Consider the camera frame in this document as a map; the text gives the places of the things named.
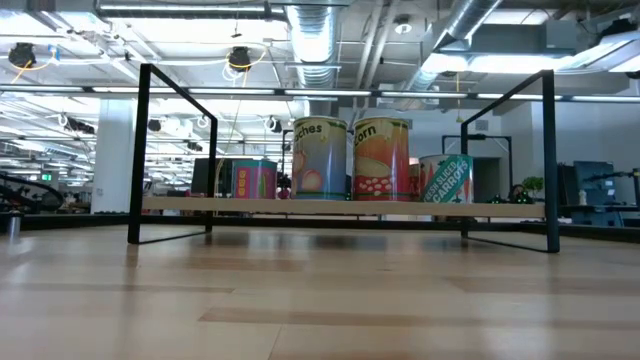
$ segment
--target air duct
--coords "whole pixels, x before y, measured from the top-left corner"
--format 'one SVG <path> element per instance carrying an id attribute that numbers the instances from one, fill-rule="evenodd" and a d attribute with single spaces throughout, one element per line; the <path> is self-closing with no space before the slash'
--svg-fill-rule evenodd
<path id="1" fill-rule="evenodd" d="M 451 7 L 447 25 L 435 41 L 433 48 L 429 49 L 430 52 L 456 41 L 468 39 L 501 2 L 502 0 L 456 0 Z M 427 91 L 437 77 L 437 72 L 430 72 L 429 68 L 423 65 L 412 75 L 404 90 Z"/>
<path id="2" fill-rule="evenodd" d="M 291 46 L 299 66 L 298 80 L 303 88 L 331 88 L 336 69 L 324 66 L 335 60 L 338 9 L 331 6 L 287 6 L 291 24 Z M 309 103 L 312 115 L 328 115 L 327 104 Z"/>

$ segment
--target black metal frame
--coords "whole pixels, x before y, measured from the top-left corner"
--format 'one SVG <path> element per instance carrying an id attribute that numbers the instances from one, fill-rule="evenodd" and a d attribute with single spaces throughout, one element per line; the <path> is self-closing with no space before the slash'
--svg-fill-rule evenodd
<path id="1" fill-rule="evenodd" d="M 442 154 L 446 151 L 447 139 L 460 139 L 460 135 L 442 135 Z M 483 134 L 469 135 L 469 140 L 505 139 L 507 140 L 507 151 L 509 152 L 509 189 L 513 189 L 513 151 L 511 136 L 490 136 Z"/>
<path id="2" fill-rule="evenodd" d="M 547 230 L 547 248 L 537 249 L 527 246 L 520 246 L 499 241 L 469 237 L 469 221 L 462 221 L 460 234 L 463 238 L 487 242 L 491 244 L 504 245 L 519 249 L 540 251 L 545 253 L 557 253 L 560 251 L 560 236 L 558 229 L 558 164 L 556 160 L 556 107 L 555 107 L 555 79 L 552 70 L 542 70 L 530 76 L 520 85 L 504 94 L 500 99 L 479 111 L 474 116 L 467 119 L 460 125 L 460 149 L 464 155 L 469 154 L 469 124 L 478 120 L 489 111 L 497 108 L 509 99 L 526 89 L 534 82 L 542 79 L 542 132 L 544 138 L 544 185 L 545 185 L 545 218 Z"/>
<path id="3" fill-rule="evenodd" d="M 133 172 L 131 175 L 131 201 L 129 203 L 129 229 L 127 232 L 127 242 L 129 244 L 149 244 L 165 240 L 174 240 L 183 237 L 200 235 L 210 232 L 213 229 L 213 212 L 207 211 L 205 215 L 205 231 L 171 236 L 162 239 L 140 241 L 140 224 L 142 223 L 142 191 L 144 185 L 144 158 L 147 150 L 147 123 L 149 120 L 149 93 L 151 89 L 151 75 L 155 75 L 162 82 L 171 87 L 176 93 L 187 100 L 196 109 L 211 121 L 211 135 L 209 141 L 209 176 L 207 177 L 207 197 L 212 198 L 216 177 L 216 143 L 218 140 L 218 118 L 205 109 L 189 93 L 171 80 L 160 69 L 152 64 L 140 65 L 140 84 L 138 86 L 138 111 L 136 115 L 136 134 L 133 150 Z"/>
<path id="4" fill-rule="evenodd" d="M 178 86 L 175 82 L 173 82 L 169 77 L 167 77 L 164 73 L 162 73 L 157 67 L 152 64 L 142 64 L 140 67 L 140 84 L 138 87 L 138 109 L 137 109 L 137 118 L 136 118 L 136 133 L 135 133 L 135 145 L 134 145 L 134 154 L 133 154 L 133 173 L 131 177 L 131 202 L 129 207 L 129 216 L 128 216 L 128 234 L 127 241 L 130 244 L 141 245 L 141 244 L 150 244 L 167 240 L 174 240 L 179 238 L 185 238 L 195 235 L 201 235 L 211 232 L 213 226 L 264 226 L 265 219 L 256 219 L 256 218 L 238 218 L 238 217 L 213 217 L 213 212 L 206 212 L 206 215 L 202 218 L 190 218 L 185 219 L 185 222 L 193 223 L 194 225 L 205 224 L 205 228 L 203 232 L 177 235 L 171 237 L 165 237 L 161 239 L 154 239 L 148 241 L 140 241 L 140 226 L 142 223 L 145 224 L 163 224 L 163 223 L 171 223 L 171 221 L 165 221 L 164 218 L 158 218 L 154 216 L 143 216 L 142 215 L 142 200 L 143 200 L 143 182 L 144 182 L 144 161 L 145 161 L 145 152 L 146 152 L 146 138 L 147 138 L 147 123 L 149 117 L 149 99 L 150 99 L 150 85 L 151 85 L 151 75 L 157 76 L 160 80 L 170 86 L 176 93 L 178 93 L 181 97 L 187 100 L 190 104 L 192 104 L 195 108 L 200 110 L 205 116 L 207 116 L 211 120 L 211 136 L 209 141 L 209 176 L 208 183 L 215 183 L 215 161 L 216 161 L 216 143 L 217 143 L 217 127 L 218 127 L 218 119 L 211 114 L 207 109 L 202 107 L 193 97 L 189 95 L 189 93 Z M 487 107 L 486 109 L 480 111 L 474 117 L 467 120 L 462 124 L 462 152 L 466 154 L 468 152 L 468 125 L 480 118 L 482 115 L 491 111 L 501 103 L 509 100 L 511 96 L 521 91 L 525 87 L 529 86 L 531 83 L 536 81 L 537 79 L 543 79 L 543 106 L 544 106 L 544 136 L 545 136 L 545 176 L 546 176 L 546 199 L 547 199 L 547 207 L 546 207 L 546 216 L 547 219 L 551 219 L 551 221 L 547 221 L 547 249 L 534 249 L 523 247 L 514 244 L 506 244 L 491 240 L 483 240 L 483 239 L 475 239 L 469 238 L 468 232 L 469 229 L 472 230 L 480 230 L 486 229 L 491 231 L 517 231 L 519 224 L 511 224 L 509 226 L 498 226 L 496 225 L 488 225 L 488 226 L 478 226 L 478 225 L 470 225 L 467 221 L 463 221 L 461 223 L 448 223 L 446 225 L 439 224 L 426 224 L 419 223 L 419 228 L 422 230 L 433 230 L 436 228 L 447 228 L 451 230 L 461 230 L 463 239 L 474 239 L 479 241 L 484 241 L 488 243 L 498 244 L 498 245 L 506 245 L 516 248 L 524 248 L 528 250 L 542 251 L 547 253 L 555 253 L 559 251 L 559 240 L 558 240 L 558 198 L 557 198 L 557 169 L 556 169 L 556 147 L 555 147 L 555 104 L 554 104 L 554 85 L 553 85 L 553 72 L 551 71 L 543 71 L 540 72 L 524 83 L 516 87 L 514 90 L 503 96 L 501 99 Z M 208 186 L 207 197 L 213 198 L 214 187 Z M 377 224 L 378 226 L 371 226 L 370 224 L 374 222 L 369 221 L 361 221 L 358 223 L 354 223 L 353 221 L 348 220 L 303 220 L 303 219 L 286 219 L 286 223 L 289 226 L 295 227 L 323 227 L 323 228 L 385 228 L 390 230 L 403 230 L 407 229 L 408 226 L 406 223 L 397 223 L 390 222 L 389 224 Z"/>

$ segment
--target ceiling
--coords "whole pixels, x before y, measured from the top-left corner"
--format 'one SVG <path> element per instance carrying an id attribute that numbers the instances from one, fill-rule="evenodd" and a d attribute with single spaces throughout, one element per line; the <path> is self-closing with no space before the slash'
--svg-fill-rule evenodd
<path id="1" fill-rule="evenodd" d="M 127 3 L 156 4 L 163 1 L 129 1 Z M 122 1 L 110 1 L 118 4 Z M 169 3 L 181 3 L 174 0 Z M 188 3 L 215 4 L 221 1 L 189 1 Z M 225 4 L 236 2 L 224 1 Z M 256 2 L 240 1 L 247 4 Z M 371 13 L 374 1 L 352 1 L 341 7 L 337 35 L 338 67 L 336 86 L 352 89 L 356 86 L 356 73 L 364 50 L 364 40 L 373 27 Z M 410 15 L 409 33 L 390 31 L 380 65 L 373 77 L 372 87 L 389 84 L 396 86 L 410 79 L 421 66 L 425 54 L 423 40 L 433 24 L 446 21 L 451 1 L 398 1 L 397 14 Z M 485 24 L 542 25 L 549 21 L 572 22 L 579 37 L 589 42 L 589 29 L 577 25 L 588 13 L 592 18 L 626 9 L 635 1 L 516 1 L 505 0 L 485 21 Z M 385 7 L 381 24 L 384 23 Z M 185 18 L 100 18 L 89 12 L 25 12 L 19 9 L 0 10 L 0 84 L 73 85 L 81 87 L 136 86 L 139 66 L 154 63 L 180 86 L 185 87 L 257 87 L 296 88 L 299 79 L 296 71 L 296 54 L 290 41 L 289 25 L 281 21 L 246 20 L 233 18 L 185 19 Z M 378 27 L 376 40 L 382 32 Z M 17 42 L 33 43 L 37 63 L 44 68 L 37 71 L 16 69 L 7 54 Z M 247 46 L 252 61 L 257 61 L 244 76 L 228 71 L 226 56 L 234 46 Z M 59 59 L 51 60 L 55 48 Z M 371 58 L 367 68 L 371 69 Z M 457 75 L 439 76 L 434 83 L 440 91 L 490 92 L 507 91 L 527 75 L 487 74 L 463 71 Z M 558 77 L 560 91 L 575 94 L 615 94 L 624 90 L 628 79 L 622 73 L 598 72 L 576 77 Z M 163 85 L 154 79 L 152 86 Z M 221 123 L 219 139 L 231 139 L 229 144 L 219 144 L 219 154 L 256 154 L 273 156 L 280 153 L 277 144 L 281 134 L 267 130 L 265 121 L 271 118 L 281 121 L 283 128 L 291 128 L 291 120 L 309 114 L 305 99 L 233 100 L 202 99 L 201 104 L 216 115 Z M 63 176 L 68 183 L 80 185 L 90 182 L 92 161 L 95 156 L 96 136 L 82 135 L 64 130 L 61 126 L 72 118 L 85 122 L 99 131 L 100 96 L 38 96 L 37 94 L 10 93 L 0 95 L 0 138 L 3 138 L 4 160 L 2 169 L 38 170 L 73 168 L 73 163 L 84 164 L 81 177 Z M 482 103 L 463 102 L 465 108 L 479 108 Z M 446 111 L 459 106 L 456 101 L 442 101 L 438 109 Z M 209 127 L 199 126 L 201 113 L 182 99 L 154 98 L 150 102 L 150 117 L 167 126 L 160 132 L 150 133 L 148 154 L 166 154 L 155 159 L 170 160 L 176 154 L 189 157 L 205 156 L 208 144 L 201 142 L 202 152 L 187 149 L 185 138 L 194 141 L 209 138 Z M 14 141 L 11 137 L 49 137 L 37 141 Z M 81 137 L 81 141 L 71 141 Z M 238 145 L 244 140 L 247 145 Z M 38 161 L 22 160 L 35 157 Z M 162 169 L 150 171 L 162 173 Z M 175 174 L 175 169 L 167 170 Z M 190 165 L 181 168 L 190 173 Z M 188 182 L 184 176 L 183 183 Z"/>

